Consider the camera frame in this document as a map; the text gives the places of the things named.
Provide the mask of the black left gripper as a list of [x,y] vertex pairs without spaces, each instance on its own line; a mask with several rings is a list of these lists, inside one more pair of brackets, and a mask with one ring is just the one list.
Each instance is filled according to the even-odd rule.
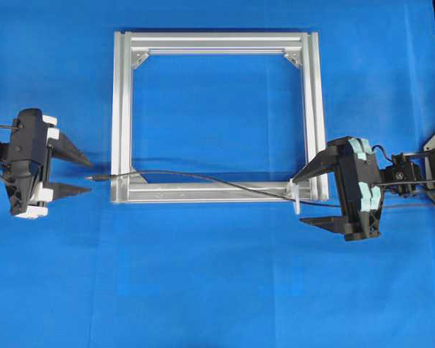
[[52,199],[63,199],[91,191],[90,188],[65,183],[45,182],[52,157],[86,167],[92,163],[65,134],[57,128],[57,119],[40,109],[19,112],[13,120],[3,171],[10,214],[16,218],[36,219],[48,214]]

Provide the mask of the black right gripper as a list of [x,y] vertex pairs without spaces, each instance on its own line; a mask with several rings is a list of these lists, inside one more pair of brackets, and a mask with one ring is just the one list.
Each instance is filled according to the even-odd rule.
[[294,176],[293,182],[333,172],[342,216],[303,217],[299,221],[340,233],[346,241],[379,237],[384,190],[379,187],[381,174],[369,141],[347,136],[327,145]]

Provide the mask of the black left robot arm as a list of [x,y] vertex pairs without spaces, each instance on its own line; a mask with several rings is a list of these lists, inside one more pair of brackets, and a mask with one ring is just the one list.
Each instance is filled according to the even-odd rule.
[[48,215],[48,204],[88,193],[89,188],[50,181],[51,160],[90,167],[91,162],[57,127],[57,119],[40,109],[19,112],[11,125],[0,125],[0,180],[10,215],[37,219]]

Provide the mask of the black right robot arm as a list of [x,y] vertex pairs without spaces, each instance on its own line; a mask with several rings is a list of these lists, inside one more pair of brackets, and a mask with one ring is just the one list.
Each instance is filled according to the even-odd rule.
[[378,238],[384,197],[387,191],[401,197],[435,192],[435,149],[389,158],[391,164],[378,167],[374,149],[364,138],[351,136],[329,141],[297,175],[298,183],[333,173],[341,209],[340,216],[304,217],[300,221],[339,233],[346,241]]

